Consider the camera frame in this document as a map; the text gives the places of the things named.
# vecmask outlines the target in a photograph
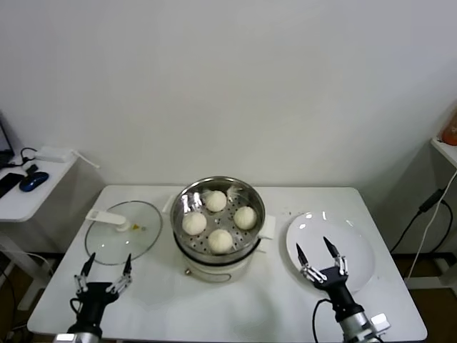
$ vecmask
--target steamed bun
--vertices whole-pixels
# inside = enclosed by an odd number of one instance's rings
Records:
[[[233,220],[239,229],[250,230],[256,225],[257,214],[251,207],[243,206],[236,210]]]
[[[209,249],[216,254],[223,254],[230,250],[233,238],[228,231],[217,229],[208,236]]]
[[[183,218],[183,230],[194,236],[200,234],[206,228],[206,217],[199,212],[191,212],[184,216]]]
[[[227,205],[227,197],[221,191],[212,191],[205,196],[205,206],[211,212],[222,211]]]

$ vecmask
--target white wall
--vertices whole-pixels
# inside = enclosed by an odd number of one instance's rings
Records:
[[[435,188],[428,154],[420,171],[408,166],[455,100],[456,11],[428,0],[0,1],[0,107],[24,144],[75,147],[106,183],[227,174],[357,187],[391,241],[417,193]],[[386,220],[393,193],[406,195]]]

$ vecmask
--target computer mouse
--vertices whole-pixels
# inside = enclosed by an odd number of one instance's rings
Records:
[[[44,171],[36,171],[31,175],[27,175],[19,183],[19,189],[23,192],[31,192],[40,184],[49,179],[49,174]]]

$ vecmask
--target black cable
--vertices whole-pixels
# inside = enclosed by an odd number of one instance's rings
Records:
[[[25,147],[25,148],[22,148],[22,150],[21,150],[21,152],[20,152],[22,163],[20,163],[20,164],[5,163],[5,164],[0,165],[0,167],[1,167],[1,168],[15,168],[15,167],[17,167],[17,166],[23,166],[23,165],[25,165],[25,163],[27,163],[28,161],[33,161],[33,160],[35,160],[35,156],[32,157],[32,158],[29,158],[29,157],[24,156],[24,151],[26,151],[26,150],[32,150],[32,151],[35,151],[35,152],[36,152],[36,149],[30,148],[30,147],[28,147],[28,146]]]
[[[401,241],[403,240],[403,238],[405,237],[406,233],[408,233],[409,229],[411,228],[411,225],[413,225],[414,221],[422,214],[421,211],[417,212],[416,215],[412,218],[412,220],[409,222],[408,226],[403,230],[400,238],[398,239],[398,241],[395,243],[395,245],[393,246],[392,249],[389,250],[390,253],[392,253],[395,248],[401,243]]]
[[[12,313],[12,316],[11,316],[11,327],[13,327],[14,326],[14,322],[16,321],[16,308],[17,308],[16,295],[14,294],[14,286],[13,286],[13,283],[11,282],[11,280],[9,279],[8,275],[6,275],[5,271],[1,267],[0,267],[0,272],[5,276],[5,279],[8,281],[10,289],[11,289],[11,295],[13,296],[13,305],[14,305],[14,307],[13,307],[13,313]],[[6,333],[6,337],[4,339],[4,342],[6,342],[6,338],[8,337],[8,333],[9,333],[9,330]]]
[[[312,325],[313,325],[313,336],[314,336],[315,343],[319,343],[319,341],[317,340],[317,334],[316,334],[316,314],[317,314],[317,309],[319,308],[319,305],[322,304],[323,302],[329,302],[331,304],[330,300],[321,299],[317,302],[316,307],[314,307]]]
[[[429,256],[430,254],[436,252],[436,250],[438,250],[442,243],[444,243],[446,241],[446,239],[448,238],[449,234],[451,233],[451,228],[452,228],[452,223],[453,223],[453,220],[454,220],[454,214],[452,212],[452,208],[449,206],[449,204],[446,202],[446,200],[441,200],[441,203],[444,205],[445,208],[448,209],[449,211],[449,223],[448,223],[448,228],[446,230],[446,233],[444,234],[443,238],[441,239],[441,241],[436,245],[436,247],[434,247],[430,252],[426,252],[424,254],[420,254],[419,255],[419,259],[417,261],[417,264],[422,260],[422,258],[424,258],[425,256]],[[406,269],[406,271],[403,272],[403,274],[401,275],[401,277],[405,278],[406,275],[408,275],[409,273],[409,270],[411,269],[411,267],[413,266],[413,264],[411,263],[411,265]]]
[[[26,157],[24,156],[24,151],[26,151],[26,150],[32,150],[32,151],[35,151],[35,152],[36,152],[36,149],[34,149],[34,148],[29,148],[28,146],[26,146],[25,148],[22,148],[20,154],[21,154],[21,158],[22,158],[23,160],[26,158]],[[31,158],[31,159],[27,157],[27,159],[28,159],[29,161],[33,161],[33,160],[35,159],[35,156],[34,156],[33,158]]]
[[[452,208],[449,206],[449,204],[445,201],[445,200],[441,200],[441,203],[444,205],[445,208],[448,209],[449,211],[449,224],[448,224],[448,228],[446,230],[446,233],[444,234],[443,238],[441,239],[441,241],[438,243],[438,245],[436,245],[436,247],[434,247],[431,251],[430,251],[430,254],[431,253],[434,253],[436,250],[438,250],[442,243],[444,243],[444,241],[448,238],[449,236],[449,233],[451,232],[451,228],[452,228],[452,223],[453,223],[453,220],[454,220],[454,213],[452,212]]]
[[[81,303],[81,300],[79,300],[78,298],[72,298],[70,299],[70,307],[71,309],[73,310],[73,312],[75,313],[75,315],[77,316],[79,314],[79,311],[76,309],[76,307],[74,306],[74,302],[79,302]]]

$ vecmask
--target power cord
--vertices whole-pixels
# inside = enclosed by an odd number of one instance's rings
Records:
[[[441,245],[446,241],[446,239],[448,238],[449,234],[451,233],[451,228],[452,228],[452,223],[454,221],[454,213],[452,212],[452,208],[449,206],[449,204],[445,201],[445,200],[441,200],[441,203],[444,205],[445,208],[448,209],[449,211],[449,224],[448,224],[448,228],[446,230],[446,233],[444,234],[443,238],[441,239],[441,241],[436,245],[436,247],[434,247],[429,254],[432,254],[434,253],[436,250],[438,250]]]
[[[45,259],[44,257],[38,255],[38,254],[34,254],[33,252],[20,252],[20,251],[14,251],[14,250],[3,250],[3,249],[0,249],[0,252],[11,252],[13,254],[25,254],[25,255],[29,255],[29,256],[33,256],[33,257],[36,257],[38,259],[40,259],[41,261],[43,261],[46,266],[48,267],[48,273],[53,276],[54,275],[54,271],[52,270],[52,266],[51,264],[48,262],[47,259]]]
[[[403,230],[403,232],[401,233],[401,236],[400,238],[398,239],[398,241],[395,243],[395,245],[393,246],[392,249],[389,250],[389,252],[392,254],[392,252],[396,249],[396,247],[401,243],[401,241],[403,241],[403,238],[405,238],[405,235],[406,233],[409,231],[409,229],[411,228],[411,225],[413,225],[414,221],[422,214],[422,212],[417,212],[414,217],[412,218],[412,220],[409,222],[408,226]]]
[[[74,302],[79,302],[79,305],[81,306],[81,300],[79,300],[78,298],[71,298],[70,299],[70,307],[73,310],[74,314],[76,316],[78,316],[79,310],[77,310],[76,307],[74,306]]]
[[[22,150],[20,152],[22,163],[20,163],[20,164],[5,163],[5,164],[0,165],[0,167],[1,168],[15,168],[17,166],[23,166],[23,165],[25,165],[25,163],[27,163],[29,161],[35,160],[35,157],[24,156],[24,151],[27,151],[27,150],[31,150],[31,151],[35,151],[36,152],[36,149],[26,146],[25,148],[22,148]]]
[[[451,233],[451,228],[452,228],[452,223],[453,223],[453,219],[454,219],[454,215],[453,215],[453,212],[452,212],[452,208],[449,206],[449,204],[445,201],[445,200],[441,200],[441,203],[444,205],[445,208],[448,209],[449,211],[449,224],[448,224],[448,228],[446,230],[446,233],[444,234],[443,238],[441,239],[441,241],[436,245],[436,247],[434,247],[430,252],[428,253],[425,253],[425,255],[430,255],[434,252],[436,252],[436,250],[438,250],[441,245],[446,241],[446,239],[448,238],[449,234]],[[411,264],[408,268],[405,269],[405,271],[403,272],[403,274],[401,275],[401,277],[404,279],[406,277],[406,275],[408,275],[411,267],[413,266],[413,264]]]
[[[14,286],[13,286],[13,283],[11,282],[11,280],[9,279],[8,275],[6,275],[6,273],[3,270],[3,268],[0,268],[0,272],[4,275],[5,279],[9,283],[9,286],[10,286],[10,289],[11,289],[11,295],[13,297],[13,306],[14,307],[13,307],[13,312],[12,312],[12,315],[11,315],[11,327],[13,327],[14,326],[14,322],[16,321],[16,308],[17,308],[16,295],[14,294]],[[8,340],[9,332],[10,332],[10,330],[8,330],[8,332],[6,333],[6,336],[4,338],[4,342],[6,342]]]
[[[457,177],[457,170],[454,172],[453,176],[449,179],[448,185],[444,189],[443,195],[441,195],[440,199],[438,200],[438,203],[436,204],[436,208],[435,208],[435,212],[433,213],[433,216],[431,217],[430,221],[428,222],[426,228],[423,230],[421,244],[419,245],[419,249],[418,249],[418,251],[416,253],[416,256],[414,257],[413,265],[411,266],[411,269],[410,269],[409,274],[408,274],[408,279],[411,278],[411,274],[413,273],[414,266],[416,265],[416,262],[417,262],[417,258],[419,258],[419,254],[421,253],[421,250],[422,250],[422,247],[423,247],[423,243],[426,241],[428,229],[430,228],[430,226],[432,225],[433,221],[436,218],[436,214],[438,213],[438,209],[440,207],[440,203],[443,201],[443,198],[445,197],[446,193],[448,192],[449,187],[452,184],[452,181],[454,181],[454,179],[456,177]]]
[[[313,325],[313,336],[314,336],[314,342],[319,343],[317,340],[317,334],[316,334],[316,314],[317,314],[317,309],[319,308],[319,305],[321,305],[323,302],[328,302],[331,304],[331,301],[328,299],[321,299],[316,303],[316,306],[314,307],[313,310],[313,319],[312,319],[312,325]]]

